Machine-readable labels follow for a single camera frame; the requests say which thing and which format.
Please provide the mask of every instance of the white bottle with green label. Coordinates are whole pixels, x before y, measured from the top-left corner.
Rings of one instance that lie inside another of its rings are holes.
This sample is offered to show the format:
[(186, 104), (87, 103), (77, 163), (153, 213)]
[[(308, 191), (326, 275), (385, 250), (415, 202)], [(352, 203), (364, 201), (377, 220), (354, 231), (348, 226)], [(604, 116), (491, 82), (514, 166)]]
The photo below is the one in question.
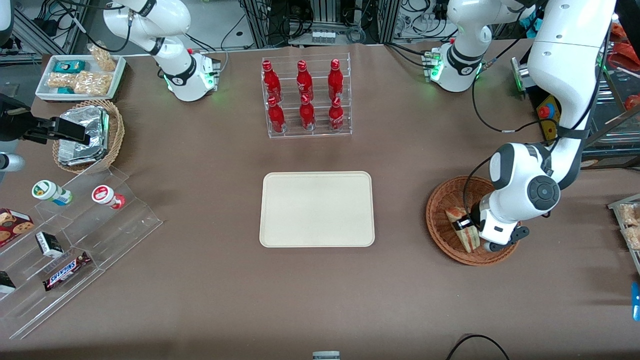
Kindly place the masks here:
[(67, 205), (74, 198), (70, 191), (49, 180), (40, 180), (36, 185), (33, 185), (31, 194), (36, 199), (51, 201), (60, 206)]

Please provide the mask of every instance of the red button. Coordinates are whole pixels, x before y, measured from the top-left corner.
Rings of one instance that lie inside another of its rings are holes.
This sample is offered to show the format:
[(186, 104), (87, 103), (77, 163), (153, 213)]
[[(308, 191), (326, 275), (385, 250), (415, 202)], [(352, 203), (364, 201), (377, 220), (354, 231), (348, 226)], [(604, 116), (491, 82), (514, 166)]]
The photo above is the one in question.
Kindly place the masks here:
[(548, 119), (549, 115), (551, 115), (551, 109), (547, 105), (542, 106), (538, 109), (538, 117), (541, 119)]

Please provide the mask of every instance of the wicker basket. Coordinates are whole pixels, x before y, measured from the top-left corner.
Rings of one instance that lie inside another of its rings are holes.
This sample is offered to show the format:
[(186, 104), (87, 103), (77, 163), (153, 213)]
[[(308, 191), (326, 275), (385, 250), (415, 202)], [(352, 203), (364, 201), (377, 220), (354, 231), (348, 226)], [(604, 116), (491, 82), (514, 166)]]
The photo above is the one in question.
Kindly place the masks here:
[[(458, 176), (438, 185), (433, 190), (427, 203), (427, 227), (433, 241), (456, 261), (466, 265), (492, 265), (506, 259), (518, 247), (518, 243), (506, 247), (497, 252), (487, 252), (480, 246), (471, 253), (468, 253), (460, 243), (460, 239), (451, 226), (451, 222), (445, 214), (445, 209), (454, 206), (463, 207), (462, 189), (464, 189), (467, 176)], [(493, 185), (482, 177), (472, 177), (467, 187), (467, 206), (475, 204), (483, 196), (493, 191)]]
[[(107, 155), (101, 160), (106, 166), (111, 165), (118, 156), (120, 152), (120, 146), (122, 146), (122, 138), (124, 137), (124, 123), (122, 122), (122, 116), (118, 111), (118, 108), (108, 100), (88, 100), (75, 105), (73, 108), (82, 108), (84, 106), (102, 106), (109, 113), (109, 152)], [(58, 161), (58, 150), (60, 149), (60, 142), (53, 142), (53, 161), (63, 170), (73, 172), (75, 174), (80, 174), (86, 168), (93, 165), (93, 163), (82, 164), (82, 165), (74, 165), (71, 167), (67, 167), (62, 165)]]

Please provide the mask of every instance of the yogurt bottle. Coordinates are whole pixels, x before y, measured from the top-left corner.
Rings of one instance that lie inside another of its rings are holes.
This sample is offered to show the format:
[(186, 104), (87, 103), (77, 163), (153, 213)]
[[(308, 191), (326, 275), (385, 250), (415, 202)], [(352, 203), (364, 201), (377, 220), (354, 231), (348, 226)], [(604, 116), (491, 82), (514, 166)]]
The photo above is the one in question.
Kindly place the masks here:
[(49, 180), (40, 180), (33, 185), (31, 194), (38, 200), (51, 201), (60, 206), (67, 205), (74, 198), (70, 191)]
[(106, 185), (100, 185), (93, 189), (91, 198), (98, 204), (110, 206), (111, 209), (115, 210), (120, 209), (126, 202), (122, 194), (114, 192), (112, 188)]

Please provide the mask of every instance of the cookie box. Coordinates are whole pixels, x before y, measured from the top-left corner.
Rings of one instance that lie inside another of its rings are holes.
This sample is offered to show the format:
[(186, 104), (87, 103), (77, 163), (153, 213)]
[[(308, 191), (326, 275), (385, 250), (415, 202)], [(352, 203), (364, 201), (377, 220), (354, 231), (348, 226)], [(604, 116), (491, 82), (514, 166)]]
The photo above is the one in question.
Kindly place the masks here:
[(0, 208), (0, 247), (33, 228), (29, 215)]

